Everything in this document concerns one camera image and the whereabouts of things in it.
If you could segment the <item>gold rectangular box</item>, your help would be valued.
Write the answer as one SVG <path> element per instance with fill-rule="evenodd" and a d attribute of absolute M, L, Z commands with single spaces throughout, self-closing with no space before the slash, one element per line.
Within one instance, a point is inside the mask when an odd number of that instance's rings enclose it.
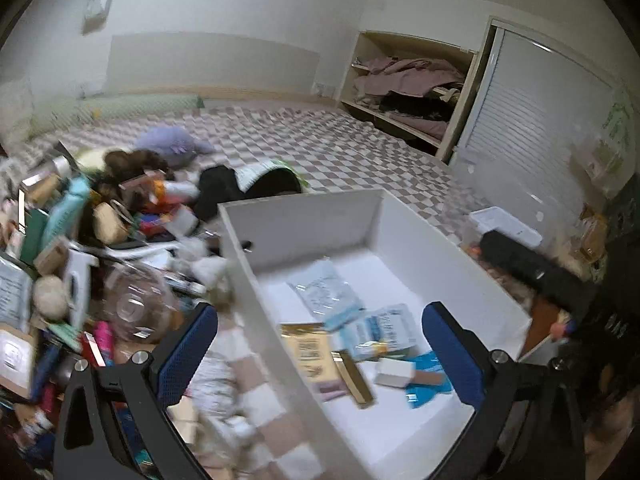
<path fill-rule="evenodd" d="M 342 378 L 358 408 L 368 408 L 373 405 L 375 401 L 374 395 L 349 353 L 346 350 L 337 350 L 332 351 L 331 356 L 337 373 Z"/>

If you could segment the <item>blue packet in box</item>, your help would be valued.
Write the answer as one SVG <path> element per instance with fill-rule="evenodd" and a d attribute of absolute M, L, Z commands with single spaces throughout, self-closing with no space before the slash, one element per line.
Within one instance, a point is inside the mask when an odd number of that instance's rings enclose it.
<path fill-rule="evenodd" d="M 452 393 L 451 382 L 433 351 L 409 360 L 414 366 L 412 381 L 406 385 L 406 399 L 410 408 L 420 408 L 439 394 Z"/>

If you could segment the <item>small white box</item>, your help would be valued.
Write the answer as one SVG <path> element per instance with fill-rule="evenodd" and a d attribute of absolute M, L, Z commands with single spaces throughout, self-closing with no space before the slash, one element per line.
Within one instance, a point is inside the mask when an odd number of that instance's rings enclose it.
<path fill-rule="evenodd" d="M 412 383 L 415 372 L 413 362 L 381 358 L 376 363 L 374 381 L 379 386 L 402 389 Z"/>

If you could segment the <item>checkered floor mat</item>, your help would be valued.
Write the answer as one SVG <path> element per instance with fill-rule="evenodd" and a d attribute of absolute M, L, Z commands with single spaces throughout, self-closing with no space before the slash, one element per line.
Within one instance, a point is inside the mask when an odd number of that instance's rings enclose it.
<path fill-rule="evenodd" d="M 489 204 L 431 155 L 343 112 L 240 106 L 94 122 L 40 134 L 15 144 L 13 156 L 2 160 L 1 188 L 16 185 L 56 142 L 71 152 L 126 148 L 157 126 L 185 128 L 213 145 L 213 153 L 195 159 L 191 171 L 216 165 L 238 169 L 269 158 L 287 162 L 311 193 L 386 188 L 454 244 L 462 240 L 468 213 Z M 213 349 L 229 360 L 239 382 L 239 407 L 258 430 L 233 469 L 235 478 L 328 478 L 302 422 L 284 405 L 262 357 L 248 342 L 241 315 L 234 307 L 222 307 L 219 318 Z"/>

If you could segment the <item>clear plastic bowl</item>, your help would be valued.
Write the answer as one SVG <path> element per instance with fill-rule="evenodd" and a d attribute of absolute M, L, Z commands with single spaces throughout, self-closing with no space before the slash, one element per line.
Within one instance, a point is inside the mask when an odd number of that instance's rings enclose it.
<path fill-rule="evenodd" d="M 104 282 L 103 310 L 117 339 L 157 344 L 171 331 L 178 300 L 159 270 L 122 262 Z"/>

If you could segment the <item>beige round stone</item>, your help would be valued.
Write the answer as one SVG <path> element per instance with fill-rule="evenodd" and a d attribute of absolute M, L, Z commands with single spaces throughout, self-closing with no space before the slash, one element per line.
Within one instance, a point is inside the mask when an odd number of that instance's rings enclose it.
<path fill-rule="evenodd" d="M 46 320 L 64 320 L 68 312 L 68 293 L 64 282 L 56 275 L 46 275 L 35 281 L 32 303 Z"/>

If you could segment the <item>clear plastic bin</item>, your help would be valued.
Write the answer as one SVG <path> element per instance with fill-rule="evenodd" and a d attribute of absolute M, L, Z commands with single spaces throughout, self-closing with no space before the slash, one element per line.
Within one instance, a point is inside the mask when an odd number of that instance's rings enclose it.
<path fill-rule="evenodd" d="M 544 238 L 510 212 L 491 206 L 470 212 L 462 229 L 462 249 L 470 249 L 480 244 L 482 236 L 490 231 L 499 231 L 507 237 L 516 240 L 529 249 L 541 248 Z"/>

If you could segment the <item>round wooden box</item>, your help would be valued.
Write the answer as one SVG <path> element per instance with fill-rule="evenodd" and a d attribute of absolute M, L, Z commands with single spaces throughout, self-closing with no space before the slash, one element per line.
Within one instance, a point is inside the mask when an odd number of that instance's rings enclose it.
<path fill-rule="evenodd" d="M 96 238 L 106 246 L 123 243 L 128 238 L 125 223 L 108 203 L 100 203 L 94 208 L 93 229 Z"/>

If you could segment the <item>teal box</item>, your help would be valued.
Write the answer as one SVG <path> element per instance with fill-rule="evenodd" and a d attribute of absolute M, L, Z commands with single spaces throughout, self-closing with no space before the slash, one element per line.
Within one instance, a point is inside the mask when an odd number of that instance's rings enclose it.
<path fill-rule="evenodd" d="M 40 240 L 40 249 L 46 249 L 55 237 L 67 235 L 80 218 L 91 193 L 91 182 L 86 176 L 70 180 L 64 196 L 53 206 Z"/>

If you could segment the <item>white storage box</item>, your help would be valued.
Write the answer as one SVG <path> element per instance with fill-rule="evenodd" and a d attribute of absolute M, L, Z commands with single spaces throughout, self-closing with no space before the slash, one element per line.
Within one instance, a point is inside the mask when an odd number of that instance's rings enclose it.
<path fill-rule="evenodd" d="M 370 408 L 322 401 L 300 374 L 283 324 L 311 313 L 296 273 L 321 259 L 374 312 L 405 306 L 415 320 L 434 301 L 491 349 L 518 356 L 530 318 L 473 259 L 383 190 L 296 194 L 221 207 L 222 252 L 245 336 L 284 402 L 305 426 L 333 479 L 424 479 L 460 436 L 472 411 L 454 393 L 410 408 L 397 389 L 375 387 Z"/>

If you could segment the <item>clear plastic bag packet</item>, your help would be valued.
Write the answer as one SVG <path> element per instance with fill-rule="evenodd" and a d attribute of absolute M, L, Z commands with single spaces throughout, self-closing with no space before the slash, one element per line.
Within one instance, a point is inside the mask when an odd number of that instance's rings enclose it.
<path fill-rule="evenodd" d="M 328 332 L 335 332 L 356 320 L 364 305 L 334 263 L 323 258 L 295 272 L 287 280 L 311 316 L 323 324 Z"/>

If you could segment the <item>orange white tube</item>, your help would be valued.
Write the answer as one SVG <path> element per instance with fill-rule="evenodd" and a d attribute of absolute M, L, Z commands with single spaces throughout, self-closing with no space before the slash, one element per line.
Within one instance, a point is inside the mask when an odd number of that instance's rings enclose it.
<path fill-rule="evenodd" d="M 200 195 L 198 187 L 189 181 L 154 180 L 150 187 L 152 203 L 189 203 Z"/>

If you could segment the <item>white louvered closet door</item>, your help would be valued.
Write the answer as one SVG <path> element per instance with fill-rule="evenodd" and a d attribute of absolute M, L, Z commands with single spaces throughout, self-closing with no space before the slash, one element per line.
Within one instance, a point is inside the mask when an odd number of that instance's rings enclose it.
<path fill-rule="evenodd" d="M 533 226 L 603 209 L 630 171 L 624 86 L 551 39 L 491 26 L 480 88 L 452 159 L 488 202 Z"/>

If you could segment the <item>purple plush toy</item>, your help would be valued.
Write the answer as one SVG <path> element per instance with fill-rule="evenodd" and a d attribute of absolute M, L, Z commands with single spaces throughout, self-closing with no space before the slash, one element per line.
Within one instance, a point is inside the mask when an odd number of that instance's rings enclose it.
<path fill-rule="evenodd" d="M 185 128 L 174 126 L 158 126 L 141 133 L 134 147 L 156 153 L 171 169 L 186 167 L 198 156 L 214 151 L 209 142 L 192 136 Z"/>

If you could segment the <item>open closet with clothes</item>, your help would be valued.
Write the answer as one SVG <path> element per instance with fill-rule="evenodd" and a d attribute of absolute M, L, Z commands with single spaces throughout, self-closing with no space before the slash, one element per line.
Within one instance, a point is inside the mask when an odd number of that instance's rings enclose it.
<path fill-rule="evenodd" d="M 435 39 L 366 30 L 338 104 L 448 162 L 477 88 L 480 55 Z"/>

